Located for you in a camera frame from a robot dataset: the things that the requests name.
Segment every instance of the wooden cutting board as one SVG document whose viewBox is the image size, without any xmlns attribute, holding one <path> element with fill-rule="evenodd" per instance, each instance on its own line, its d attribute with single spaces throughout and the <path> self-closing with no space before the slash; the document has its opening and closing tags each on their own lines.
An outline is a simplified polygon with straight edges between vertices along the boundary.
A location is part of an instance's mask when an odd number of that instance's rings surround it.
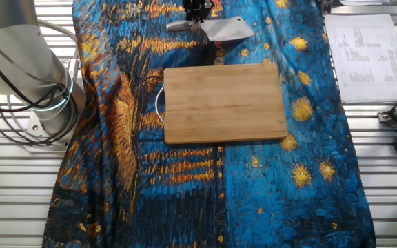
<svg viewBox="0 0 397 248">
<path fill-rule="evenodd" d="M 168 144 L 287 136 L 274 63 L 167 68 L 164 75 Z"/>
</svg>

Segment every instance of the black clamp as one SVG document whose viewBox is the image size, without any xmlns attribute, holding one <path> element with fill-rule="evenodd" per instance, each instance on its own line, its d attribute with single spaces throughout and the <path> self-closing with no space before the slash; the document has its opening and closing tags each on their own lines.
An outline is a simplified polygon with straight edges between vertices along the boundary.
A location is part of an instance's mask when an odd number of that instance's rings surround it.
<svg viewBox="0 0 397 248">
<path fill-rule="evenodd" d="M 321 13 L 323 14 L 323 17 L 326 14 L 330 14 L 330 12 L 332 11 L 332 3 L 333 3 L 333 0 L 322 0 L 321 1 Z"/>
<path fill-rule="evenodd" d="M 215 3 L 211 0 L 183 0 L 186 20 L 192 23 L 202 23 L 214 6 Z"/>
</svg>

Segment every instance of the blue fabric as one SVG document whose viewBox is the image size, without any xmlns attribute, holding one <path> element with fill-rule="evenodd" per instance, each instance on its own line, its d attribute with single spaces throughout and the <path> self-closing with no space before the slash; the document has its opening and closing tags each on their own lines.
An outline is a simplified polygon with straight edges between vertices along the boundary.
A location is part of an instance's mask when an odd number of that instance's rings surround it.
<svg viewBox="0 0 397 248">
<path fill-rule="evenodd" d="M 88 99 L 44 247 L 376 246 L 318 2 L 214 2 L 210 18 L 241 16 L 255 36 L 168 34 L 179 0 L 74 2 Z M 163 69 L 244 63 L 278 65 L 289 136 L 165 144 Z"/>
</svg>

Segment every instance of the paper sheet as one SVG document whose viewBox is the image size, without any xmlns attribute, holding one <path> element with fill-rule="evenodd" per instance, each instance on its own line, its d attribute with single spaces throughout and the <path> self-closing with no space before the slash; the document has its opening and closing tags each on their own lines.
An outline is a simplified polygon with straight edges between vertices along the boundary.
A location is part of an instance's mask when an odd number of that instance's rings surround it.
<svg viewBox="0 0 397 248">
<path fill-rule="evenodd" d="M 388 14 L 325 17 L 341 99 L 397 101 L 397 34 Z"/>
</svg>

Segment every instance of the black cable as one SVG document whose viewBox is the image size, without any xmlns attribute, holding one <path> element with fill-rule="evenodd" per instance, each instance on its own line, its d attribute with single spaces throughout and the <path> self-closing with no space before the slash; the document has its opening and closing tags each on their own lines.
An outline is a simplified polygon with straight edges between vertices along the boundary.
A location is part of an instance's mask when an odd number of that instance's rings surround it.
<svg viewBox="0 0 397 248">
<path fill-rule="evenodd" d="M 37 102 L 31 101 L 28 97 L 26 97 L 24 94 L 22 94 L 18 90 L 18 88 L 16 88 L 16 86 L 13 85 L 12 82 L 10 82 L 10 80 L 4 75 L 4 73 L 1 70 L 0 70 L 0 77 L 8 85 L 8 87 L 10 87 L 10 89 L 12 89 L 21 99 L 23 99 L 25 102 L 27 102 L 31 106 L 36 107 L 36 108 L 46 108 L 51 104 L 51 100 L 48 101 L 48 104 L 46 104 L 46 105 L 39 105 Z"/>
<path fill-rule="evenodd" d="M 48 144 L 48 143 L 53 143 L 55 141 L 58 141 L 59 139 L 63 138 L 65 135 L 67 135 L 72 130 L 72 127 L 77 122 L 77 116 L 79 115 L 79 113 L 77 110 L 76 101 L 74 100 L 73 96 L 71 96 L 71 95 L 70 95 L 70 100 L 72 101 L 72 104 L 70 104 L 70 108 L 68 111 L 68 118 L 65 121 L 65 124 L 62 126 L 62 128 L 56 134 L 53 134 L 52 136 L 50 136 L 49 138 L 47 138 L 43 141 L 33 141 L 33 142 L 17 141 L 15 139 L 11 138 L 10 136 L 8 136 L 1 128 L 0 128 L 0 133 L 3 136 L 5 136 L 7 139 L 9 139 L 10 141 L 21 144 L 21 145 L 43 145 L 43 144 Z M 13 126 L 11 126 L 10 123 L 7 123 L 7 124 L 10 127 L 10 129 L 13 128 Z"/>
<path fill-rule="evenodd" d="M 15 133 L 18 134 L 21 138 L 24 138 L 26 141 L 29 141 L 31 143 L 35 142 L 34 140 L 29 139 L 28 137 L 22 135 L 20 132 L 16 130 L 7 120 L 7 118 L 4 116 L 3 112 L 0 112 L 1 118 L 4 120 L 4 122 L 7 124 L 7 126 Z"/>
<path fill-rule="evenodd" d="M 44 101 L 48 96 L 50 96 L 50 100 L 47 102 L 47 105 L 51 105 L 52 103 L 52 99 L 54 98 L 54 94 L 57 91 L 57 87 L 53 87 L 52 89 L 50 89 L 50 91 L 42 96 L 38 101 L 36 101 L 35 103 L 41 103 L 42 101 Z M 0 112 L 7 112 L 7 113 L 15 113 L 15 112 L 20 112 L 20 111 L 24 111 L 24 110 L 29 110 L 31 109 L 33 106 L 32 105 L 27 105 L 25 107 L 21 107 L 19 109 L 14 109 L 14 110 L 8 110 L 8 109 L 2 109 L 0 108 Z"/>
<path fill-rule="evenodd" d="M 397 122 L 397 116 L 396 116 L 396 114 L 397 114 L 397 104 L 395 105 L 395 106 L 393 106 L 392 107 L 392 109 L 389 111 L 389 116 L 390 116 L 390 118 L 393 120 L 393 121 L 395 121 L 395 122 Z"/>
</svg>

